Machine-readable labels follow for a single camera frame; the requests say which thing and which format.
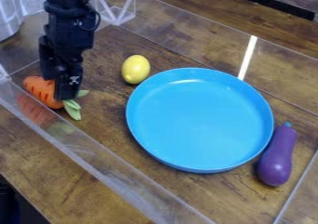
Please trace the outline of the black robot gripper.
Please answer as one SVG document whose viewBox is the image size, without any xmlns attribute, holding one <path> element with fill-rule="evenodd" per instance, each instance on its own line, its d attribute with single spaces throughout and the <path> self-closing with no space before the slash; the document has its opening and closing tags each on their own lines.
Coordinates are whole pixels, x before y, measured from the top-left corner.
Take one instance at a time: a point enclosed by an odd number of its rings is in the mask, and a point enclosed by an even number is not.
<svg viewBox="0 0 318 224">
<path fill-rule="evenodd" d="M 99 14 L 89 5 L 63 8 L 44 2 L 48 23 L 39 38 L 40 69 L 45 80 L 55 78 L 55 99 L 73 99 L 83 77 L 81 52 L 93 46 Z"/>
</svg>

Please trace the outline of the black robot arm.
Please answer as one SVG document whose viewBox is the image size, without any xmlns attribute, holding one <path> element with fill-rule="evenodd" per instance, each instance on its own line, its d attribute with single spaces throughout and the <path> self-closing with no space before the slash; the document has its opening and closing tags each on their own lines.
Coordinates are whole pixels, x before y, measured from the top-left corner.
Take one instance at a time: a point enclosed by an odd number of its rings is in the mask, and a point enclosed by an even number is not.
<svg viewBox="0 0 318 224">
<path fill-rule="evenodd" d="M 91 0 L 44 0 L 48 23 L 39 38 L 40 68 L 45 80 L 55 82 L 53 98 L 73 99 L 83 77 L 81 53 L 93 47 L 100 15 Z"/>
</svg>

